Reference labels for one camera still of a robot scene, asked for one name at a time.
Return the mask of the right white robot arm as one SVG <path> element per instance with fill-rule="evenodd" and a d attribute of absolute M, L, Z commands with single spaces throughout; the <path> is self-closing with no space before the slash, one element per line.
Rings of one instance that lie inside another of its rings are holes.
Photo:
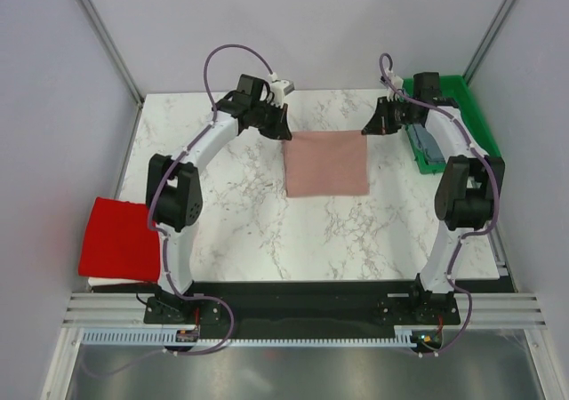
<path fill-rule="evenodd" d="M 388 297 L 380 309 L 392 324 L 458 324 L 454 294 L 461 249 L 467 238 L 484 236 L 494 228 L 505 163 L 471 136 L 459 105 L 441 93 L 437 73 L 416 75 L 412 96 L 403 92 L 403 81 L 392 70 L 384 72 L 381 81 L 388 93 L 378 98 L 362 133 L 390 135 L 420 124 L 434 138 L 445 170 L 434 198 L 439 226 L 427 263 L 407 296 Z"/>

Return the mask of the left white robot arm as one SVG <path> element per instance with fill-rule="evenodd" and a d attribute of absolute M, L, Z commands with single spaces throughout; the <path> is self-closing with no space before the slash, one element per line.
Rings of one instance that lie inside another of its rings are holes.
<path fill-rule="evenodd" d="M 236 89 L 212 104 L 204 127 L 177 156 L 153 155 L 148 162 L 148 228 L 160 251 L 158 290 L 149 300 L 146 323 L 185 323 L 195 313 L 184 293 L 194 283 L 189 258 L 204 209 L 200 177 L 206 166 L 238 135 L 254 128 L 270 140 L 291 140 L 287 95 L 293 82 L 271 74 L 268 80 L 242 75 Z"/>

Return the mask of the pink t shirt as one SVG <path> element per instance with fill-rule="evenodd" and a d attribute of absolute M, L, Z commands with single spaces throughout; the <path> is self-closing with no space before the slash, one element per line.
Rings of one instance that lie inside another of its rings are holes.
<path fill-rule="evenodd" d="M 359 131 L 294 132 L 283 159 L 289 198 L 369 194 L 367 138 Z"/>

